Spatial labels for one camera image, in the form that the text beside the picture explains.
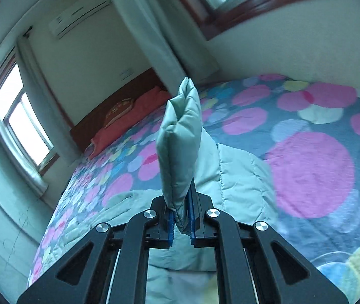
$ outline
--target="polka dot bedspread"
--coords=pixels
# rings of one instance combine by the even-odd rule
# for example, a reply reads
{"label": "polka dot bedspread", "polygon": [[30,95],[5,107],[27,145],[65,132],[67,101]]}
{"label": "polka dot bedspread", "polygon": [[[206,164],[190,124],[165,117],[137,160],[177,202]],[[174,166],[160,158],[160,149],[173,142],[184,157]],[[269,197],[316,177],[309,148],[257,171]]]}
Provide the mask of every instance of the polka dot bedspread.
{"label": "polka dot bedspread", "polygon": [[[342,289],[360,296],[360,89],[277,74],[200,90],[203,124],[217,143],[271,166],[277,231]],[[83,158],[37,250],[31,285],[65,227],[117,193],[161,189],[156,138],[164,106],[93,160]]]}

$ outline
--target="folded fabric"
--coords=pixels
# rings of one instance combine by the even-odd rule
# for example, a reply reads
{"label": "folded fabric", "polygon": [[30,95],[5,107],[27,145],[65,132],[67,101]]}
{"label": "folded fabric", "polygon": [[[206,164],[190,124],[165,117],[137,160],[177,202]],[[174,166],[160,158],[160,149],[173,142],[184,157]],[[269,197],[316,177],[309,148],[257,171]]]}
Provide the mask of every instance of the folded fabric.
{"label": "folded fabric", "polygon": [[89,158],[92,159],[104,151],[129,128],[167,102],[170,97],[171,95],[167,91],[161,90],[157,86],[140,96],[128,113],[115,120],[108,127],[101,128],[96,133],[91,140],[94,144],[94,151],[90,154]]}
{"label": "folded fabric", "polygon": [[191,79],[184,78],[178,95],[167,102],[156,142],[163,195],[167,207],[176,213],[181,232],[185,229],[184,200],[194,176],[201,130],[198,92]]}
{"label": "folded fabric", "polygon": [[197,191],[235,220],[275,224],[270,167],[249,152],[215,143],[202,127],[198,93],[188,78],[167,103],[156,149],[163,195],[180,232],[190,233],[185,196],[193,177]]}

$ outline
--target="white wall-mounted air conditioner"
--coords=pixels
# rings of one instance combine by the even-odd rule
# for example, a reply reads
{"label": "white wall-mounted air conditioner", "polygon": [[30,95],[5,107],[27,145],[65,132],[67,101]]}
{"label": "white wall-mounted air conditioner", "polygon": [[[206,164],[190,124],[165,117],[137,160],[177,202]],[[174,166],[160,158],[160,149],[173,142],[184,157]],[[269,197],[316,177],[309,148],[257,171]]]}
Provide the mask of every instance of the white wall-mounted air conditioner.
{"label": "white wall-mounted air conditioner", "polygon": [[110,4],[110,0],[78,0],[53,19],[49,23],[49,29],[54,36],[60,39],[74,26],[108,4]]}

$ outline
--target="headboard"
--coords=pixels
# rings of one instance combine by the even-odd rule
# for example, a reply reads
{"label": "headboard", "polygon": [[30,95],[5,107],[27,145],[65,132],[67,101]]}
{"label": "headboard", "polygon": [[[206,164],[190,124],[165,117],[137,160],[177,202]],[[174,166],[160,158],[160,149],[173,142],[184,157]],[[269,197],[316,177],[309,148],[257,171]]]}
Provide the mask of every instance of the headboard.
{"label": "headboard", "polygon": [[154,86],[159,86],[166,90],[157,74],[150,68],[129,81],[122,88],[119,88],[100,105],[94,108],[94,110],[88,113],[70,130],[70,134],[79,149],[84,152],[87,146],[90,145],[91,139],[98,130],[103,127],[106,114],[116,103],[125,98],[133,98],[135,100]]}

